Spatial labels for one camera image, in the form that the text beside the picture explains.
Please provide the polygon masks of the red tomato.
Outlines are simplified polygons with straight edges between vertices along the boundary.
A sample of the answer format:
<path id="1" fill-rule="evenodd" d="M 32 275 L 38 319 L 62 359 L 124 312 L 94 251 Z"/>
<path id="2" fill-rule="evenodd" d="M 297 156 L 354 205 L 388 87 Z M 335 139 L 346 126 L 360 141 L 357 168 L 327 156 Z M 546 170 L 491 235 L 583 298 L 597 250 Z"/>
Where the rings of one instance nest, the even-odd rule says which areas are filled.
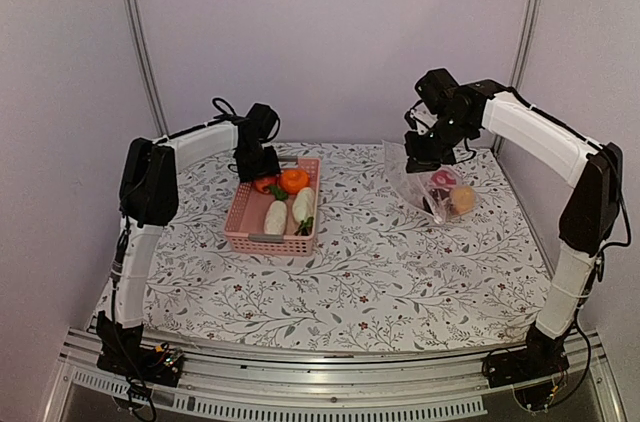
<path id="1" fill-rule="evenodd" d="M 253 181 L 253 188 L 262 194 L 271 194 L 271 187 L 278 185 L 278 176 L 267 176 Z"/>

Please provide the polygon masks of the red apple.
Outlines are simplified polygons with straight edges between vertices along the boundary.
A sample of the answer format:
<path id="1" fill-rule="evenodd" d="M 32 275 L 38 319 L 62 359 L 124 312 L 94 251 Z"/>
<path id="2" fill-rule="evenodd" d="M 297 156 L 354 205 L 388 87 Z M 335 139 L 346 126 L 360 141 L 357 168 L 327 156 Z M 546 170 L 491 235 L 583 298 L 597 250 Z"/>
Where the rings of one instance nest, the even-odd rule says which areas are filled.
<path id="1" fill-rule="evenodd" d="M 448 168 L 434 171 L 429 178 L 429 186 L 435 189 L 451 189 L 460 184 L 460 177 Z"/>

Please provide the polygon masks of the orange tangerine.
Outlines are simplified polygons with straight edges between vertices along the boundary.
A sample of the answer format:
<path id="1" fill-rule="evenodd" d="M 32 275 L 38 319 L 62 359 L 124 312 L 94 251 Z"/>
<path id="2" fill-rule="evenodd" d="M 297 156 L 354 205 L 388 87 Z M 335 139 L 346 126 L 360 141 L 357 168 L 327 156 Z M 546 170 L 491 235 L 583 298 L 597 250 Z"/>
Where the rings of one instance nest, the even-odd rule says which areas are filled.
<path id="1" fill-rule="evenodd" d="M 284 169 L 278 180 L 279 187 L 289 195 L 296 195 L 310 185 L 310 175 L 303 169 Z"/>

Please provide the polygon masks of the clear zip top bag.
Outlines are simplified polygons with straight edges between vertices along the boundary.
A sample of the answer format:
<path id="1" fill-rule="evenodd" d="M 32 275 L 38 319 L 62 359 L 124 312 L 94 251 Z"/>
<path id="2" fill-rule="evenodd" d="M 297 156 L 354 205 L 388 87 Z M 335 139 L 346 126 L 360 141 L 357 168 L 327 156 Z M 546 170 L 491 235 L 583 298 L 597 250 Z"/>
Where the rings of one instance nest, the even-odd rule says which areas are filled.
<path id="1" fill-rule="evenodd" d="M 435 171 L 409 173 L 404 148 L 383 141 L 384 172 L 392 188 L 411 207 L 428 214 L 436 224 L 444 224 L 471 212 L 477 202 L 474 189 L 447 167 Z"/>

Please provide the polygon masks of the dark red onion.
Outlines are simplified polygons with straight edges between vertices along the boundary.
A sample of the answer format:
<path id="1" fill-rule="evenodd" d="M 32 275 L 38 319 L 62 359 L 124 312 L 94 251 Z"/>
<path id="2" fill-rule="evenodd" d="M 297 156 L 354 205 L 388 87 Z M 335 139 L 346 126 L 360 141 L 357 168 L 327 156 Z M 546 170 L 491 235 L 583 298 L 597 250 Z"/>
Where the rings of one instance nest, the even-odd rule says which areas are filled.
<path id="1" fill-rule="evenodd" d="M 446 218 L 451 213 L 451 190 L 449 188 L 431 188 L 423 198 L 424 209 L 441 218 Z"/>

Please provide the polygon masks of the yellow lemon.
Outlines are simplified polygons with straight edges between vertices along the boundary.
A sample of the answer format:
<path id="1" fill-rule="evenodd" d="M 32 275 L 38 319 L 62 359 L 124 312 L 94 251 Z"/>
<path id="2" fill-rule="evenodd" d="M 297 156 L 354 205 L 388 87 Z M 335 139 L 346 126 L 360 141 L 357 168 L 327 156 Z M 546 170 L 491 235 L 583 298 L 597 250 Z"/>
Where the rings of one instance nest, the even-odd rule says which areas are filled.
<path id="1" fill-rule="evenodd" d="M 476 202 L 474 189 L 468 185 L 453 187 L 449 193 L 450 211 L 454 215 L 464 215 L 470 212 Z"/>

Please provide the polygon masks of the pink plastic basket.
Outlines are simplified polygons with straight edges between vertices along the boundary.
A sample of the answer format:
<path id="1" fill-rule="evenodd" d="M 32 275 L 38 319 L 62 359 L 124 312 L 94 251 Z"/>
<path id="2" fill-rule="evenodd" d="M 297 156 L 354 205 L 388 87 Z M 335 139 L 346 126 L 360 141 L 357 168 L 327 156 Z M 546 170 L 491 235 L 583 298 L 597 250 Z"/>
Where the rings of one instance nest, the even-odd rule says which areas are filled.
<path id="1" fill-rule="evenodd" d="M 293 171 L 309 176 L 296 193 L 272 185 L 260 191 L 250 183 L 238 186 L 228 211 L 225 236 L 233 251 L 274 256 L 309 256 L 318 232 L 321 161 L 286 157 Z"/>

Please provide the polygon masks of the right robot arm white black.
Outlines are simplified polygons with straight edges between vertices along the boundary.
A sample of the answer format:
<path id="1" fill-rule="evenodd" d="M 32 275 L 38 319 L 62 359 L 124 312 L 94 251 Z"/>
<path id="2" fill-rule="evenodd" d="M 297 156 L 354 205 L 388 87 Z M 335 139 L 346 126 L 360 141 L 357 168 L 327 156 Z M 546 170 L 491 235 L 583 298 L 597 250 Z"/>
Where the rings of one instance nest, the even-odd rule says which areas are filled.
<path id="1" fill-rule="evenodd" d="M 531 333 L 558 340 L 570 329 L 594 281 L 603 277 L 605 253 L 623 203 L 623 156 L 527 101 L 513 87 L 486 79 L 460 84 L 445 69 L 415 85 L 417 102 L 406 112 L 411 173 L 453 165 L 454 149 L 482 131 L 502 138 L 551 171 L 568 190 L 558 221 L 558 259 L 543 308 Z"/>

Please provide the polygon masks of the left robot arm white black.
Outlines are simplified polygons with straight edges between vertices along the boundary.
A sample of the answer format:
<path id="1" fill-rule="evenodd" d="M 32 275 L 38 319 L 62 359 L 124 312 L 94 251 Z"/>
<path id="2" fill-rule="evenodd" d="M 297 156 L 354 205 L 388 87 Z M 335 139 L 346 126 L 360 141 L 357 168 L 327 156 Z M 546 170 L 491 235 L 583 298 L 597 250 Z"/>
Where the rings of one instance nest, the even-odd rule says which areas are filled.
<path id="1" fill-rule="evenodd" d="M 178 173 L 211 155 L 234 151 L 242 182 L 279 172 L 269 142 L 278 116 L 216 118 L 156 140 L 139 138 L 130 147 L 119 205 L 121 233 L 111 268 L 111 319 L 123 328 L 143 323 L 143 300 L 151 259 L 163 231 L 179 208 Z"/>

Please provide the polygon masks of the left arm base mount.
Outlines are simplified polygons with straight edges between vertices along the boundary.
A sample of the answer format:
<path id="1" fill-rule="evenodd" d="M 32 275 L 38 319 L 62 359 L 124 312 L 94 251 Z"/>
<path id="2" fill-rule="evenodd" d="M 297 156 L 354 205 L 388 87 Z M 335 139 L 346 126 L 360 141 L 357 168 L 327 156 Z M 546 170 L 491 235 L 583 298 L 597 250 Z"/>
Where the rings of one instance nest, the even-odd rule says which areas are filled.
<path id="1" fill-rule="evenodd" d="M 104 311 L 97 316 L 96 334 L 101 343 L 97 367 L 103 371 L 152 384 L 177 387 L 182 375 L 184 353 L 164 342 L 154 348 L 141 345 L 143 326 L 123 328 Z"/>

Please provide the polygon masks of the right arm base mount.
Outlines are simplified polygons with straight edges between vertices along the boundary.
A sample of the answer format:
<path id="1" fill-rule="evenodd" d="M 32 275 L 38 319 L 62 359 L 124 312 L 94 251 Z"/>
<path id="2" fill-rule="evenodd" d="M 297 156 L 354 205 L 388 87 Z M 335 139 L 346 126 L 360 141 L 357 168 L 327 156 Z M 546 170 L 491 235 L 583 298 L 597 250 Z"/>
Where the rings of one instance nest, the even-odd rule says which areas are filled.
<path id="1" fill-rule="evenodd" d="M 482 374 L 491 388 L 523 383 L 559 374 L 569 368 L 564 342 L 570 334 L 551 338 L 532 324 L 526 334 L 525 346 L 515 351 L 492 351 L 482 363 Z"/>

